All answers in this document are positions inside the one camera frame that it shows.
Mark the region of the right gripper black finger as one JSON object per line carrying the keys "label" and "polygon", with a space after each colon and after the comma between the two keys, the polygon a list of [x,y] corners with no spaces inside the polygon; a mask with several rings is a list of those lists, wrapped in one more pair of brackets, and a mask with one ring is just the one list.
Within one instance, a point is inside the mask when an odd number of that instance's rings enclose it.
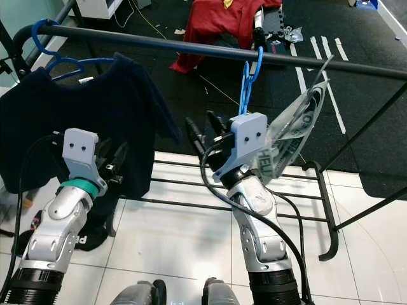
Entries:
{"label": "right gripper black finger", "polygon": [[233,138],[229,120],[223,120],[221,116],[218,116],[214,111],[207,111],[207,122],[211,125],[213,139]]}
{"label": "right gripper black finger", "polygon": [[204,134],[200,131],[198,126],[191,118],[186,118],[186,134],[187,139],[191,143],[195,154],[200,158],[203,159],[204,157],[209,157],[212,154],[212,151],[207,152],[207,148],[209,146],[206,145],[206,139]]}

